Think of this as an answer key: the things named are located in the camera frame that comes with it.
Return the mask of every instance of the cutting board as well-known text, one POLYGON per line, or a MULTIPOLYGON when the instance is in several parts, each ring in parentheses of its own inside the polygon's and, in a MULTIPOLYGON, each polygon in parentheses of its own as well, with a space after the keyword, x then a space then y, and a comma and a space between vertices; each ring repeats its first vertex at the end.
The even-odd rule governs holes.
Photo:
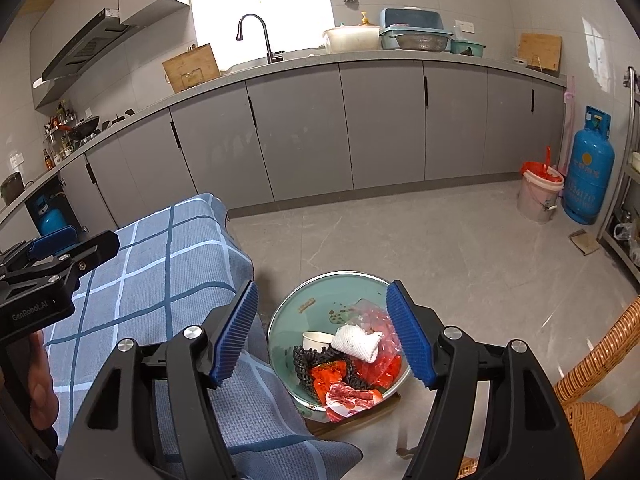
POLYGON ((518 57, 526 59, 529 62, 529 68, 558 72, 561 51, 562 36, 529 33, 520 35, 518 57))
POLYGON ((175 93, 220 77, 209 43, 167 59, 162 66, 175 93))

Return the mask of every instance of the metal bolt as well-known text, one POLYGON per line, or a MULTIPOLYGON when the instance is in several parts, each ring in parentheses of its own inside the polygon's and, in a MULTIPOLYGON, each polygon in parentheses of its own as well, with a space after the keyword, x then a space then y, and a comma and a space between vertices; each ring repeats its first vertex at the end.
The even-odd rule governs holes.
POLYGON ((516 339, 516 341, 513 341, 511 343, 511 348, 513 349, 514 352, 517 352, 518 354, 524 354, 524 352, 527 351, 527 344, 524 341, 520 341, 519 339, 516 339))
POLYGON ((457 326, 447 326, 446 329, 444 329, 444 335, 449 339, 460 339, 462 337, 462 330, 457 326))
POLYGON ((182 332, 182 335, 187 339, 196 339, 200 337, 200 334, 202 334, 202 329, 199 326, 188 326, 182 332))
POLYGON ((133 348, 133 339, 123 339, 118 343, 118 350, 127 352, 133 348))

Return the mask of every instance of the human hand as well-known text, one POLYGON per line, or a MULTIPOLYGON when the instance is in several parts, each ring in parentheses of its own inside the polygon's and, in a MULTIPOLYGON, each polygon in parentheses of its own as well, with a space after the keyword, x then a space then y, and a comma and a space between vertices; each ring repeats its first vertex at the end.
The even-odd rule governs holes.
POLYGON ((46 430, 58 418, 60 405, 53 391, 53 378, 49 371, 49 357, 44 349, 42 330, 29 336, 31 363, 29 364, 28 387, 31 395, 31 422, 36 430, 46 430))

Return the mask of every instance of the window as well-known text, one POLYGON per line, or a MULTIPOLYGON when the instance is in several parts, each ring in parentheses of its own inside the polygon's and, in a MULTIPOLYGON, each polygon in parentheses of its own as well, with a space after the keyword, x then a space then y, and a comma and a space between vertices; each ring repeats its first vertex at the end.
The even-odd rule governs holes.
POLYGON ((265 57, 262 25, 248 17, 242 23, 244 41, 236 41, 238 20, 252 12, 267 24, 274 52, 312 48, 334 26, 330 0, 192 0, 198 44, 211 44, 220 70, 265 57))

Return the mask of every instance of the gray floor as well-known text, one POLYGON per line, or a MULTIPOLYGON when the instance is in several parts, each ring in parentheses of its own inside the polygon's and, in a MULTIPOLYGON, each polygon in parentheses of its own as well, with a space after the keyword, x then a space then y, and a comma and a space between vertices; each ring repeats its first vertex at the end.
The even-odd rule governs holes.
MULTIPOLYGON (((268 322, 295 286, 332 270, 401 279, 418 304, 434 308, 478 341, 529 343, 552 382, 596 344, 636 297, 632 283, 600 249, 590 256, 568 240, 580 226, 562 210, 544 226, 516 210, 519 182, 430 190, 268 213, 229 222, 251 256, 268 322)), ((636 349, 589 400, 622 414, 640 399, 636 349)), ((417 445, 433 394, 411 379, 398 407, 339 438, 364 452, 348 480, 401 478, 402 436, 417 445)), ((477 455, 486 412, 479 388, 467 453, 477 455)))

